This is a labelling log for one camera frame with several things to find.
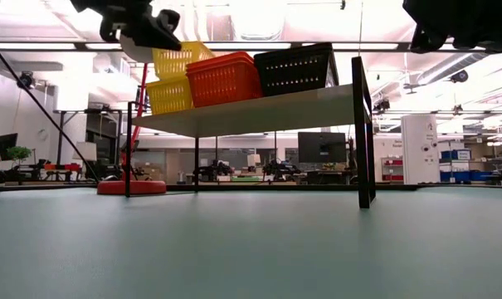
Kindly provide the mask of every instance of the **stacked baskets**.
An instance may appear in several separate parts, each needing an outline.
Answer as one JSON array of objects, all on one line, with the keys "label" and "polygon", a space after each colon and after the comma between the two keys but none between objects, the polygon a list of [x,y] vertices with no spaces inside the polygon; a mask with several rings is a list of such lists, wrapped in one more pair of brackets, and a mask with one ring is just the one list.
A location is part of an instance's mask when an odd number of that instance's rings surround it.
[{"label": "stacked baskets", "polygon": [[339,84],[332,44],[215,57],[201,42],[154,50],[159,82],[147,84],[153,114],[218,105]]},{"label": "stacked baskets", "polygon": [[183,42],[181,51],[153,49],[155,72],[161,80],[146,86],[153,114],[192,109],[186,66],[213,57],[201,42]]}]

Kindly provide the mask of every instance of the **teal floor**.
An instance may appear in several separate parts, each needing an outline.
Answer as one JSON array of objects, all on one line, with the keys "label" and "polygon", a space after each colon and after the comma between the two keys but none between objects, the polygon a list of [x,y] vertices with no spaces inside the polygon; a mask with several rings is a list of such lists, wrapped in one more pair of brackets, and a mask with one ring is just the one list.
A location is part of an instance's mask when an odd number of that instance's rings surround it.
[{"label": "teal floor", "polygon": [[502,298],[502,189],[0,194],[0,299]]}]

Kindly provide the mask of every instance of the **red base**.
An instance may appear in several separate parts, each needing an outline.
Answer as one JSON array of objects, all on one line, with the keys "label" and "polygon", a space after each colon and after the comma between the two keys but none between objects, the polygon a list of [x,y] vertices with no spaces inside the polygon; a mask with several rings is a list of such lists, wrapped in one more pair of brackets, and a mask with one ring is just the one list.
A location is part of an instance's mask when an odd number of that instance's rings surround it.
[{"label": "red base", "polygon": [[[131,181],[131,195],[165,194],[166,183],[161,181]],[[105,181],[98,184],[99,195],[125,195],[125,182]]]}]

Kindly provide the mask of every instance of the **yellow basket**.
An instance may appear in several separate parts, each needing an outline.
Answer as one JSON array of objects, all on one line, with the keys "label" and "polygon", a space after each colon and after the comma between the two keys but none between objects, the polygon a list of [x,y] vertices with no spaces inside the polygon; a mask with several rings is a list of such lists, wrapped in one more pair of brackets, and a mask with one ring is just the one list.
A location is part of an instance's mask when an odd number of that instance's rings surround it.
[{"label": "yellow basket", "polygon": [[182,42],[181,51],[153,49],[154,70],[160,80],[186,75],[186,65],[215,57],[202,42]]},{"label": "yellow basket", "polygon": [[186,76],[148,83],[146,89],[153,115],[193,108],[192,92]]}]

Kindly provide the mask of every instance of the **black cable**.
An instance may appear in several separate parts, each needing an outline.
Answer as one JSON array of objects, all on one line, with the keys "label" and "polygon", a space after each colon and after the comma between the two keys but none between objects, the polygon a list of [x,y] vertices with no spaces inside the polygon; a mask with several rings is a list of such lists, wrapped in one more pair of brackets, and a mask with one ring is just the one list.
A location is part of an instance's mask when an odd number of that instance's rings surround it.
[{"label": "black cable", "polygon": [[24,83],[20,80],[20,77],[18,77],[17,73],[12,69],[12,67],[7,63],[7,60],[3,57],[2,53],[0,52],[0,60],[2,60],[3,64],[5,67],[9,70],[13,78],[17,81],[18,85],[22,87],[22,89],[29,95],[29,97],[32,98],[32,100],[35,102],[35,104],[38,105],[38,107],[41,109],[42,113],[47,117],[48,120],[51,121],[51,123],[56,127],[56,129],[61,132],[61,134],[65,137],[66,141],[71,145],[71,147],[74,149],[74,151],[79,155],[81,160],[83,160],[83,163],[86,165],[88,170],[92,173],[92,175],[95,178],[95,182],[99,183],[100,181],[98,180],[97,175],[95,175],[94,170],[90,167],[90,165],[86,162],[85,157],[81,154],[81,152],[77,149],[76,145],[71,141],[70,137],[65,134],[65,132],[59,127],[59,125],[51,118],[51,115],[42,107],[41,103],[37,100],[37,98],[27,89],[27,87],[24,85]]}]

